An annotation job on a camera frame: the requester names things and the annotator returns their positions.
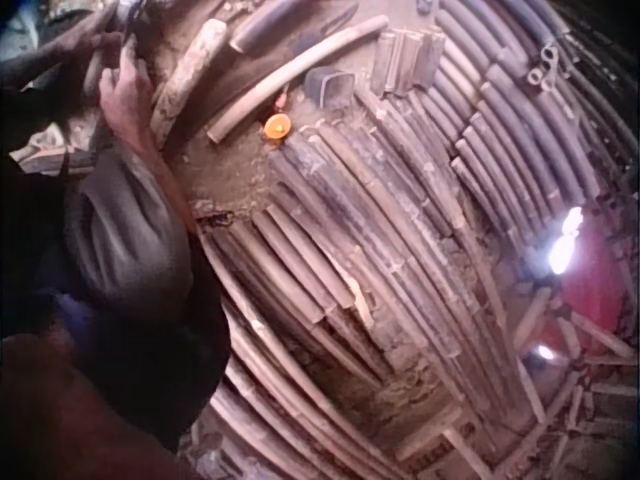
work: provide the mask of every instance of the black cloth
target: black cloth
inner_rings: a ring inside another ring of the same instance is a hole
[[[62,321],[76,366],[170,450],[230,355],[218,280],[141,161],[115,147],[77,188],[3,161],[3,337]]]

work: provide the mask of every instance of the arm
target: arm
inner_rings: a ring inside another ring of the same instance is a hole
[[[118,2],[112,2],[109,7],[90,15],[38,50],[0,63],[2,88],[20,90],[59,63],[72,61],[78,55],[117,42],[120,39],[119,33],[101,33],[113,16],[117,4]]]
[[[113,133],[139,158],[160,185],[167,202],[190,233],[196,224],[175,177],[164,163],[150,129],[153,89],[143,62],[135,59],[135,38],[122,49],[119,78],[105,69],[100,105]]]
[[[125,423],[47,342],[18,335],[1,348],[2,433],[34,478],[200,478],[153,437]]]

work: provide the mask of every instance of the person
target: person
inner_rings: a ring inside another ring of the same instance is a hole
[[[112,42],[96,36],[112,13],[63,34],[40,63]],[[230,355],[219,283],[155,147],[135,50],[131,36],[103,72],[111,142],[75,187],[9,158],[7,130],[23,140],[42,106],[12,109],[30,93],[3,90],[3,454],[36,478],[188,478],[159,445],[176,451]]]

